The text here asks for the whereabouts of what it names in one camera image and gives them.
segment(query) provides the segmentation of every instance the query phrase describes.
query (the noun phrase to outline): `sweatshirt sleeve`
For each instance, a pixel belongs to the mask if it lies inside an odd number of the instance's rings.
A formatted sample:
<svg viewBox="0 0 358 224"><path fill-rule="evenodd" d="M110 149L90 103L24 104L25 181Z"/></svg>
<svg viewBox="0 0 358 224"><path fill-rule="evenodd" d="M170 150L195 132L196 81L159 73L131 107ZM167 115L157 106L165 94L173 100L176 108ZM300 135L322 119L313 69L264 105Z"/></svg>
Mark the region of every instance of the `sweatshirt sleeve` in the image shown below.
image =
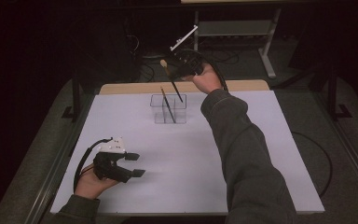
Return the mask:
<svg viewBox="0 0 358 224"><path fill-rule="evenodd" d="M77 195L72 195L68 203L51 220L51 224L91 224L95 223L95 217L100 205L99 200L91 200Z"/></svg>
<svg viewBox="0 0 358 224"><path fill-rule="evenodd" d="M281 173L269 158L264 134L248 105L227 91L212 91L201 112L208 120L227 183L226 223L295 223L296 210Z"/></svg>

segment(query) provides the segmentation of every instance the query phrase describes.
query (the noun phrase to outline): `dark background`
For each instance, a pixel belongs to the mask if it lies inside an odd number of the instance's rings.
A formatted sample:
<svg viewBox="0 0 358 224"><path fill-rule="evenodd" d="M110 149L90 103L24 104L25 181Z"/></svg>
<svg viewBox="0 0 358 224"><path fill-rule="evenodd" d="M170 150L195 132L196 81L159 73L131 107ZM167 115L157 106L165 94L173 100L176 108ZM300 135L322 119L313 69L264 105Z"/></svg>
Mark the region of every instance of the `dark background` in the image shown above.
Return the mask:
<svg viewBox="0 0 358 224"><path fill-rule="evenodd" d="M138 36L141 52L159 51L193 24L192 11L89 14L57 10L123 4L103 0L64 3L0 0L0 200L55 96L74 72L88 92L106 82L136 81L139 58L130 53L133 43L126 35ZM209 15L211 19L235 19L243 12ZM334 58L339 75L358 93L358 2L340 7L286 7L276 36L290 35L299 39L293 67L307 69Z"/></svg>

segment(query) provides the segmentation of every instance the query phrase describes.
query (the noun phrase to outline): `hand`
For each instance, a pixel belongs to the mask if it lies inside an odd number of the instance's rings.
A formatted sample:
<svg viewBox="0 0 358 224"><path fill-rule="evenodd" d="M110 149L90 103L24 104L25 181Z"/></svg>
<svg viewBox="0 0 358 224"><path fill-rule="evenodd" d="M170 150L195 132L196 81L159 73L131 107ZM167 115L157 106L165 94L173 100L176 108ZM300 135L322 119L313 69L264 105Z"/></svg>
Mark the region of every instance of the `hand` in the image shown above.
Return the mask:
<svg viewBox="0 0 358 224"><path fill-rule="evenodd" d="M93 164L91 164L83 169L82 175L76 186L75 195L88 199L96 199L106 189L109 189L118 183L118 181L108 178L100 180L94 174Z"/></svg>
<svg viewBox="0 0 358 224"><path fill-rule="evenodd" d="M204 63L202 67L201 75L183 77L182 80L192 81L200 91L207 94L217 89L223 89L222 83L211 65Z"/></svg>

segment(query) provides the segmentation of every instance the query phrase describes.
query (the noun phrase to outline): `black cable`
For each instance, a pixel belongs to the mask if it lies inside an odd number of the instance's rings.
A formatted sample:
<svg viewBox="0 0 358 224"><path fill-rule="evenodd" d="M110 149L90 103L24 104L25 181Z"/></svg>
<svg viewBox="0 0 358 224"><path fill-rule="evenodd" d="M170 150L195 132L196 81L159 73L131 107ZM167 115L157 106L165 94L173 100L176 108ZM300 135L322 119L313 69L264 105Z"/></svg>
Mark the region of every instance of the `black cable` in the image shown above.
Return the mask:
<svg viewBox="0 0 358 224"><path fill-rule="evenodd" d="M291 132L291 133L294 133L294 134L297 134L297 135L300 135L308 140L310 140L312 143L314 143L316 146L318 146L318 148L324 153L324 155L326 156L327 160L328 160L328 164L329 164L329 176L328 176L328 179L327 179L327 183L326 185L324 186L324 189L322 190L321 193L319 193L319 197L322 198L324 196L324 194L326 193L328 187L330 186L330 183L331 183L331 179L333 178L333 162L331 161L331 158L330 156L328 155L327 151L321 146L319 145L315 140L309 138L308 136L306 136L305 134L303 133L297 133L297 132Z"/></svg>
<svg viewBox="0 0 358 224"><path fill-rule="evenodd" d="M225 91L228 91L228 86L226 84L225 78L223 77L223 74L220 72L219 67L217 67L217 64L214 63L213 61L208 61L207 62L211 65L211 67L213 68L213 70L216 72L217 76L219 77L220 83L223 86L223 89Z"/></svg>
<svg viewBox="0 0 358 224"><path fill-rule="evenodd" d="M145 66L145 67L148 67L150 70L151 70L151 74L149 74L149 73L147 73L143 68L142 68L142 66ZM142 64L141 65L141 73L142 73L142 75L144 75L144 77L146 78L146 82L150 82L150 81L152 81L152 80L154 80L154 77L155 77L155 70L151 67L151 66L149 66L149 65L147 65L147 64Z"/></svg>
<svg viewBox="0 0 358 224"><path fill-rule="evenodd" d="M86 162L87 157L90 155L92 149L93 149L95 146L97 146L98 144L110 142L110 141L112 141L112 139L113 139L113 138L100 140L100 141L98 141L98 142L92 144L91 147L87 148L87 150L86 150L86 152L84 153L83 157L81 158L80 163L78 164L77 169L76 169L76 172L75 172L75 177L74 177L74 192L75 192L75 190L76 190L76 186L77 186L77 183L79 182L80 176L82 175L81 169L83 168L84 162Z"/></svg>
<svg viewBox="0 0 358 224"><path fill-rule="evenodd" d="M89 170L91 170L91 169L93 169L93 168L94 168L94 166L91 166L90 168L88 168L88 169L82 171L79 176L81 177L83 174L85 174L87 171L89 171Z"/></svg>
<svg viewBox="0 0 358 224"><path fill-rule="evenodd" d="M216 59L218 59L216 60L217 63L236 64L240 61L240 53L232 51L233 54L230 55L230 52L228 50L223 50L222 52L225 52L228 56L225 59L220 59L216 55L213 55ZM232 58L235 58L235 61L233 63L228 63L227 61L231 60Z"/></svg>

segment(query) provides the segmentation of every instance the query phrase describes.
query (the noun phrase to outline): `white table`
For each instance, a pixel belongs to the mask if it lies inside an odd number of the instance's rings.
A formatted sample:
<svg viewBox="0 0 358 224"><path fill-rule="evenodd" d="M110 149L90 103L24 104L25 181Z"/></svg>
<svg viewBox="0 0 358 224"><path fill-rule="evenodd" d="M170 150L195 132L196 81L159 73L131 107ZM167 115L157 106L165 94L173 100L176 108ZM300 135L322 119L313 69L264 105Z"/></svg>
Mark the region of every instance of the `white table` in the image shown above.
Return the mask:
<svg viewBox="0 0 358 224"><path fill-rule="evenodd" d="M228 87L235 82L228 82ZM161 85L168 89L169 83ZM51 212L58 212L73 193L74 173L86 149L100 139L122 136L127 151L141 157L138 161L119 161L118 165L146 172L105 191L100 196L100 213L132 217L224 215L226 183L220 157L209 124L200 113L206 95L182 93L187 99L186 124L155 124L149 107L153 93L96 96ZM248 115L265 134L272 163L282 172L297 212L323 212L274 92L231 93L249 104ZM95 154L89 155L86 164Z"/></svg>

